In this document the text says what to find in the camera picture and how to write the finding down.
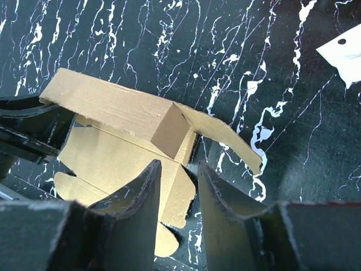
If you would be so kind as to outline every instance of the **white paper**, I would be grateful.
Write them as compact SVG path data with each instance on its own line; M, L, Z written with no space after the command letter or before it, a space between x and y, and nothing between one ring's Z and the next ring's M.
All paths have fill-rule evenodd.
M337 68L347 89L361 81L361 24L319 47L317 52Z

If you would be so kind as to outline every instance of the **paint-splattered surface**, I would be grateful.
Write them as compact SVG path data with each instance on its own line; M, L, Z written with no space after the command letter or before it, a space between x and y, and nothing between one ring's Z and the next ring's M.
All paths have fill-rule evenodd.
M228 123L263 157L252 176L227 146L205 159L252 198L361 199L361 84L345 91L316 49L361 23L357 0L1 0L0 96L39 93L59 67L184 103ZM17 162L56 194L47 166ZM205 266L199 203L166 270Z

